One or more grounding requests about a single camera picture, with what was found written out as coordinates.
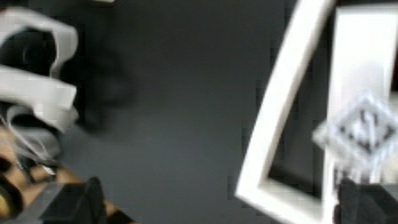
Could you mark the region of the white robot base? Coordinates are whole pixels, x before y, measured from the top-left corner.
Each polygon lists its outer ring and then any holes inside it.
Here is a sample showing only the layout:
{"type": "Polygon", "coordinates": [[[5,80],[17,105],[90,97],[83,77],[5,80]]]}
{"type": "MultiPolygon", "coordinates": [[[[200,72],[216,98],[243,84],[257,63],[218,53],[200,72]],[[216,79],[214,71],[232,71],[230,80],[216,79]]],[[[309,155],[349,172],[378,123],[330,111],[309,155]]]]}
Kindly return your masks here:
{"type": "Polygon", "coordinates": [[[78,112],[72,106],[76,87],[60,81],[60,69],[78,47],[76,29],[23,7],[8,7],[0,13],[0,47],[28,28],[51,34],[55,60],[40,76],[0,64],[0,101],[14,103],[7,110],[5,125],[15,136],[15,153],[42,163],[55,161],[60,152],[58,140],[44,128],[14,124],[17,115],[31,115],[60,132],[72,125],[78,112]]]}

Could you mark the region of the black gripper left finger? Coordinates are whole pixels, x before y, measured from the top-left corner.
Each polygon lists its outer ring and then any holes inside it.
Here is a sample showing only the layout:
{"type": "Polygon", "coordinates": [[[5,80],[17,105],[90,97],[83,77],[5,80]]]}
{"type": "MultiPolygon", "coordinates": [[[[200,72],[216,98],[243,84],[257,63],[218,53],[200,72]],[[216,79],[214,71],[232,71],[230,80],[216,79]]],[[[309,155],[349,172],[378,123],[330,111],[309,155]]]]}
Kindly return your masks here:
{"type": "Polygon", "coordinates": [[[15,218],[15,224],[106,224],[97,178],[83,183],[51,183],[15,218]]]}

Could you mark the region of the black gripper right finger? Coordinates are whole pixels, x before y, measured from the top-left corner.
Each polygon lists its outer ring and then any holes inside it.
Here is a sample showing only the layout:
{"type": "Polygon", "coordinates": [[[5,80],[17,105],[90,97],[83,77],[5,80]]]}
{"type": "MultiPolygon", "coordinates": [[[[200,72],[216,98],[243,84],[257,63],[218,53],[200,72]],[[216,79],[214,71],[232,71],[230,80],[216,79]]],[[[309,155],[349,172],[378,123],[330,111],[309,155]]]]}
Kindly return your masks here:
{"type": "Polygon", "coordinates": [[[333,224],[398,224],[398,184],[358,184],[344,178],[332,220],[333,224]]]}

